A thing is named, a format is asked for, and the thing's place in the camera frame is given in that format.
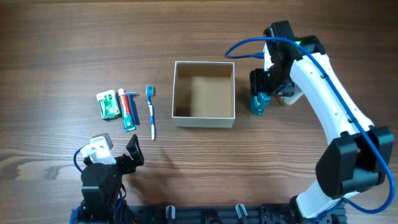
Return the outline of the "white cream tube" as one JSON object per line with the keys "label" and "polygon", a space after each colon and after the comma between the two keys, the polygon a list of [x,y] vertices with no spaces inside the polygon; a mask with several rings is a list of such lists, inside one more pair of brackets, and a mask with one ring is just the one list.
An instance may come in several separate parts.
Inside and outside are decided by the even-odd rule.
{"label": "white cream tube", "polygon": [[283,105],[292,105],[294,104],[301,96],[303,95],[302,92],[294,93],[292,96],[281,96],[279,101]]}

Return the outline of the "blue mouthwash bottle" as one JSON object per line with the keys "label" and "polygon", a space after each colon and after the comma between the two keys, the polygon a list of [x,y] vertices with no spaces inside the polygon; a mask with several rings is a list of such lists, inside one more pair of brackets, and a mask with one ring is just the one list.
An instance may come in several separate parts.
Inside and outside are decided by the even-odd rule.
{"label": "blue mouthwash bottle", "polygon": [[251,97],[251,110],[255,115],[262,115],[265,108],[271,102],[271,96],[267,93],[258,93]]}

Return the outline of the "red green toothpaste tube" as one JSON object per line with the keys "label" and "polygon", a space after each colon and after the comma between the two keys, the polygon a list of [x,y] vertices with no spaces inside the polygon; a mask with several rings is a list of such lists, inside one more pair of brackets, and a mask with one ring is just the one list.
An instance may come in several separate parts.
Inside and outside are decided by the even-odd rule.
{"label": "red green toothpaste tube", "polygon": [[127,94],[124,91],[124,89],[120,88],[118,90],[118,95],[119,95],[119,102],[121,105],[122,116],[123,116],[124,130],[125,132],[133,131],[136,129],[136,127],[132,118],[132,111],[129,107]]}

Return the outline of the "green soap box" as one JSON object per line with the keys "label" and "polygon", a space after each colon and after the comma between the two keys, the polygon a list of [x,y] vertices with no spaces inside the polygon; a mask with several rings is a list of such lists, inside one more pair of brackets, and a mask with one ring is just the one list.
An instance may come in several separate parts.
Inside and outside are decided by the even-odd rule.
{"label": "green soap box", "polygon": [[118,99],[114,90],[104,91],[96,95],[103,120],[111,120],[121,115]]}

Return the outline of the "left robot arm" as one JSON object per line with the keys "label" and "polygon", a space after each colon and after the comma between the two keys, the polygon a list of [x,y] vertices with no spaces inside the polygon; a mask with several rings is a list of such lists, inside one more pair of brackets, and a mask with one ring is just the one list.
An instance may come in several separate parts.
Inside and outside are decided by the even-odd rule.
{"label": "left robot arm", "polygon": [[70,223],[137,223],[126,202],[123,175],[144,164],[136,134],[129,140],[127,154],[114,157],[109,134],[93,136],[79,152],[86,167],[81,172],[83,200],[71,215]]}

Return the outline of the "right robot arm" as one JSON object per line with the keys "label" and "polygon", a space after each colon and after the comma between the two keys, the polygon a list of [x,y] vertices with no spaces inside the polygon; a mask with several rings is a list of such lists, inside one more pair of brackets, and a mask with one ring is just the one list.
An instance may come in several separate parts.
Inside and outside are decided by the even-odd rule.
{"label": "right robot arm", "polygon": [[262,114],[273,96],[286,104],[305,96],[318,117],[327,148],[315,167],[315,182],[290,202],[289,219],[315,223],[352,196],[388,182],[396,185],[388,163],[394,137],[378,128],[355,105],[336,77],[324,46],[314,35],[295,36],[288,21],[272,23],[263,33],[264,66],[250,75],[251,107]]}

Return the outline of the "blue razor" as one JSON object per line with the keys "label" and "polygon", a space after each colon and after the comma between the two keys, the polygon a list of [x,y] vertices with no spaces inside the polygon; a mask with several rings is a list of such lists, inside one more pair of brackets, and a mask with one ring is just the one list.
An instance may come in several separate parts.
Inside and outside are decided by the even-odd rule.
{"label": "blue razor", "polygon": [[135,104],[135,101],[134,101],[134,96],[138,96],[139,93],[135,92],[135,91],[130,91],[130,92],[126,92],[126,94],[127,94],[128,98],[129,98],[129,102],[130,102],[132,120],[133,120],[135,125],[140,125],[139,117],[138,117],[138,114],[137,114],[137,108],[136,108],[136,104]]}

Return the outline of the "blue white toothbrush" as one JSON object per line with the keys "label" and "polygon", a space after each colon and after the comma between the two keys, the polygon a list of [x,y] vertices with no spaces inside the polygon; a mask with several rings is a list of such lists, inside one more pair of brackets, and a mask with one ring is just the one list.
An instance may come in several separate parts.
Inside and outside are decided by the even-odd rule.
{"label": "blue white toothbrush", "polygon": [[151,131],[151,139],[155,141],[155,118],[154,118],[154,107],[151,102],[151,97],[154,95],[154,87],[151,85],[146,85],[146,96],[147,96],[147,104],[149,107],[150,113],[150,131]]}

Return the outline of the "white cardboard box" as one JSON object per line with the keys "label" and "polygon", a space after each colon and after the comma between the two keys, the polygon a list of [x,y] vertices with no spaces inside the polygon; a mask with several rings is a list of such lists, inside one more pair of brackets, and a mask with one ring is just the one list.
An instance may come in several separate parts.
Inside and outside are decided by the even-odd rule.
{"label": "white cardboard box", "polygon": [[176,61],[172,120],[181,128],[232,128],[236,118],[233,62]]}

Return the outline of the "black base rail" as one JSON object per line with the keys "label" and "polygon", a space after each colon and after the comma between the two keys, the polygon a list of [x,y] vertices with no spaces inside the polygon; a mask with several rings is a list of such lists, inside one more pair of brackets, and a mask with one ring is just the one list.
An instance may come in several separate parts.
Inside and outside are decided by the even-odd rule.
{"label": "black base rail", "polygon": [[312,223],[302,219],[288,204],[235,205],[227,207],[135,206],[111,215],[89,213],[84,208],[72,212],[70,223]]}

